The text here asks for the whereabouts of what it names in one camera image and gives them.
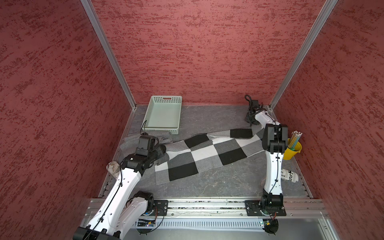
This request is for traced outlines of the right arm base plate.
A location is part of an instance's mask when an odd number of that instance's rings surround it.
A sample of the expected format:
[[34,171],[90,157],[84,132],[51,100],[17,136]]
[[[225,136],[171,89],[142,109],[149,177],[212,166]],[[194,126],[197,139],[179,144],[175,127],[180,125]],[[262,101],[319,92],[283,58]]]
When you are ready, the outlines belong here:
[[273,204],[267,202],[261,204],[261,201],[245,201],[245,209],[248,217],[286,217],[287,213],[283,204]]

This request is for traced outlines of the black white checkered scarf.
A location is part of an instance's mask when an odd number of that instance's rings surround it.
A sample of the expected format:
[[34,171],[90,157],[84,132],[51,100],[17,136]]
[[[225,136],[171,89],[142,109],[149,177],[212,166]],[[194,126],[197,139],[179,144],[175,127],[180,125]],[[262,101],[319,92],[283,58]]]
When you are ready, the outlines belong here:
[[223,167],[262,153],[264,128],[253,126],[198,134],[165,145],[165,155],[155,166],[156,184],[165,184]]

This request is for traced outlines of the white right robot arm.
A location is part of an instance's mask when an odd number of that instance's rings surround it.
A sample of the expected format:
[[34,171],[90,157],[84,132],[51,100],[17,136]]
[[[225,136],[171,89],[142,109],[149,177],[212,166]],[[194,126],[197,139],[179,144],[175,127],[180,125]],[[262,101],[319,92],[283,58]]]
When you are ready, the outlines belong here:
[[288,148],[288,126],[276,121],[266,110],[248,111],[245,120],[261,126],[257,136],[266,153],[267,174],[260,208],[267,214],[283,207],[281,171],[283,156]]

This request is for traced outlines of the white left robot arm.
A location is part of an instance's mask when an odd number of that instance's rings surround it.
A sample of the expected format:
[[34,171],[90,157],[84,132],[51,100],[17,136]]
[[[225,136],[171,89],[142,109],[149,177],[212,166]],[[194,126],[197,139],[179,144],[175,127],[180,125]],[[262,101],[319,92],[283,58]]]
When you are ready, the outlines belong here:
[[135,186],[146,169],[162,158],[166,152],[164,145],[159,145],[145,156],[144,151],[126,157],[118,179],[103,205],[86,227],[78,227],[74,240],[122,240],[144,214],[158,214],[153,194],[137,192],[130,198]]

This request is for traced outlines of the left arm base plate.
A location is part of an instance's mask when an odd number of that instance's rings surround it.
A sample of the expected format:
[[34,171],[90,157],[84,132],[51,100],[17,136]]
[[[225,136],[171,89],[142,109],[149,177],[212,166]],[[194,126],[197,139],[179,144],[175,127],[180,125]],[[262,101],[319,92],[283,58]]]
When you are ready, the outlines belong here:
[[166,216],[168,211],[168,205],[168,200],[154,200],[154,207],[150,216]]

